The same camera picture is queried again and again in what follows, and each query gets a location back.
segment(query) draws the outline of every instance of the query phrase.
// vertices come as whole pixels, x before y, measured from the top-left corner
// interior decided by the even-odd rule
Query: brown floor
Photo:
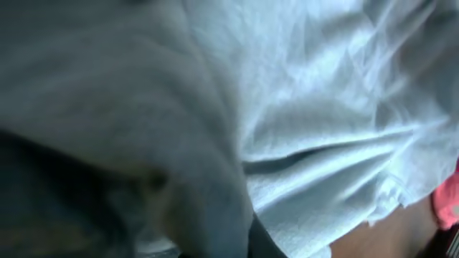
[[[331,245],[333,258],[413,258],[435,234],[430,200],[397,209],[373,227],[361,225]]]

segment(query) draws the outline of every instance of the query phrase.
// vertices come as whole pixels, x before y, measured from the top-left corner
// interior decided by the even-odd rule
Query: pink fabric
[[[441,229],[449,229],[459,221],[459,161],[454,174],[433,192],[432,207]]]

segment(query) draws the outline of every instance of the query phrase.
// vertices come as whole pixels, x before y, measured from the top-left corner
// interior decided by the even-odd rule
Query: wrinkled fabric
[[[231,128],[215,144],[236,146],[255,210],[289,257],[329,254],[454,171],[454,1],[2,5],[3,129],[113,168],[145,158],[146,143],[172,144],[149,135],[167,116],[155,104],[202,102],[190,104],[197,120]]]

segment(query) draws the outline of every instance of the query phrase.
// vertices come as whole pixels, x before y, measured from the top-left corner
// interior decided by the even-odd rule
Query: gray fabric
[[[121,173],[186,171],[174,176],[197,186],[238,184],[225,171],[240,161],[289,257],[418,201],[454,169],[454,1],[7,5],[2,128]],[[190,153],[225,162],[210,173]]]

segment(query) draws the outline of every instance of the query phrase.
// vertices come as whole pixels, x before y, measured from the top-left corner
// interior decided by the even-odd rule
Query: brown surface
[[[412,258],[423,250],[437,227],[425,199],[397,209],[375,226],[361,225],[331,245],[333,258]]]

